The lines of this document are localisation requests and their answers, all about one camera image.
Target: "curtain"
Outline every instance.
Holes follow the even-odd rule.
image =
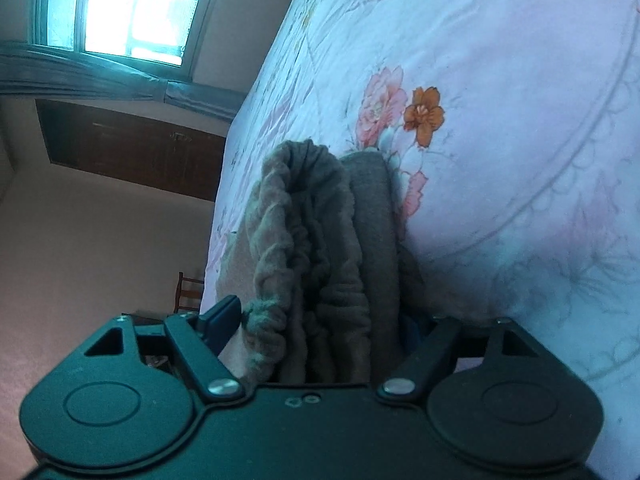
[[[156,101],[230,123],[246,94],[170,81],[91,54],[0,43],[0,95]]]

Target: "frosted glass pane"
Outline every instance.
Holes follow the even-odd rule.
[[[196,0],[138,0],[133,19],[136,40],[184,47]]]
[[[151,61],[162,61],[163,63],[170,63],[177,66],[182,64],[182,58],[180,56],[172,56],[172,54],[164,54],[162,52],[153,52],[152,50],[140,47],[132,49],[131,57],[135,57],[137,59],[149,59]]]
[[[76,0],[49,0],[47,41],[49,46],[73,49]]]
[[[133,5],[134,0],[89,0],[85,49],[125,55]]]

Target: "metal pivot bolt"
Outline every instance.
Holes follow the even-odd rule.
[[[382,385],[382,390],[389,396],[401,397],[415,390],[415,383],[411,379],[394,377]]]
[[[242,390],[242,386],[235,379],[216,379],[209,383],[207,390],[211,395],[224,399],[235,397]]]

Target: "bed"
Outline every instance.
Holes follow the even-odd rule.
[[[285,139],[377,147],[429,301],[514,317],[640,474],[640,0],[293,0],[226,141],[206,272]]]

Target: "window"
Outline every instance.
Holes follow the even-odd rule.
[[[208,1],[37,0],[36,43],[187,77]]]

